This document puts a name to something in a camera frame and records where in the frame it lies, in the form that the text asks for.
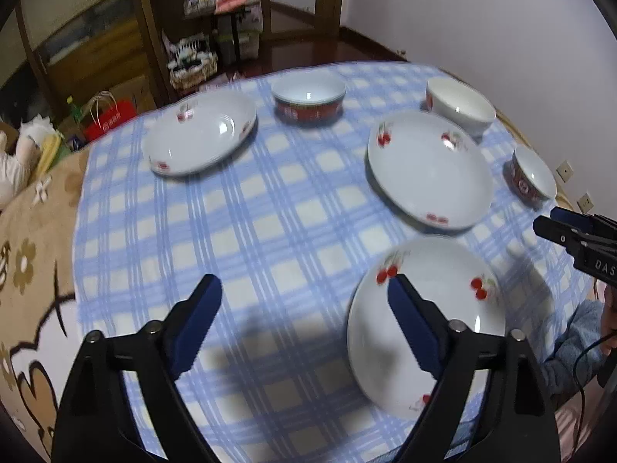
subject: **metal bolt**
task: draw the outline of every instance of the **metal bolt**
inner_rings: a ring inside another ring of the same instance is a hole
[[[467,329],[465,322],[462,320],[457,320],[456,318],[448,322],[448,327],[456,333],[461,333]]]
[[[96,343],[99,339],[103,337],[103,333],[101,331],[90,331],[86,335],[86,341],[89,343]]]
[[[517,341],[525,340],[525,333],[520,329],[513,329],[510,331],[510,336],[512,336]]]
[[[151,320],[146,324],[144,330],[148,334],[156,334],[163,328],[163,324],[160,323],[160,320]]]

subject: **plaid tablecloth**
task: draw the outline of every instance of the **plaid tablecloth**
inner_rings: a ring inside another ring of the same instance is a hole
[[[387,113],[418,108],[427,79],[443,73],[409,63],[325,69],[347,81],[342,118],[287,126],[273,114],[277,74],[235,83],[257,103],[258,128],[233,158],[198,176],[150,172],[141,140],[161,112],[91,150],[73,253],[81,330],[132,333],[164,318],[204,273],[219,276],[223,305],[177,384],[223,462],[365,462],[402,444],[413,425],[362,394],[345,323],[366,270],[393,245],[430,232],[411,226],[371,181],[369,130]],[[505,184],[515,143],[504,126],[496,122],[481,146],[495,196],[458,239],[491,265],[508,327],[520,327],[544,358],[590,280],[562,248],[536,238],[538,213]],[[161,454],[135,382],[129,390],[146,447]]]

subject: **red shopping bag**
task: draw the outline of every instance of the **red shopping bag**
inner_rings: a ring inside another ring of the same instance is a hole
[[[103,113],[99,113],[99,101],[104,100],[109,104],[109,109]],[[92,111],[92,107],[96,102],[95,110],[96,117]],[[88,128],[83,131],[88,142],[92,142],[107,132],[119,127],[120,125],[132,120],[137,116],[137,111],[133,103],[128,100],[116,101],[115,97],[110,92],[101,92],[99,95],[93,97],[90,104],[90,114],[92,115],[92,122]]]

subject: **bottle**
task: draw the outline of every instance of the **bottle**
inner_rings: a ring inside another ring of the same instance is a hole
[[[72,95],[67,99],[67,104],[69,105],[69,108],[71,109],[71,117],[73,117],[73,120],[75,120],[75,123],[79,125],[79,122],[81,122],[81,108],[73,102]]]

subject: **wall socket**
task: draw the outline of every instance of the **wall socket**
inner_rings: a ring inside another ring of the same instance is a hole
[[[589,196],[589,193],[585,193],[585,195],[579,198],[576,203],[579,204],[579,208],[581,209],[581,212],[584,214],[586,214],[587,212],[593,209],[593,202],[591,201],[591,197]]]
[[[557,173],[559,174],[559,177],[563,182],[568,182],[568,179],[572,177],[574,171],[572,170],[570,162],[564,160],[563,163],[559,167],[557,167]]]

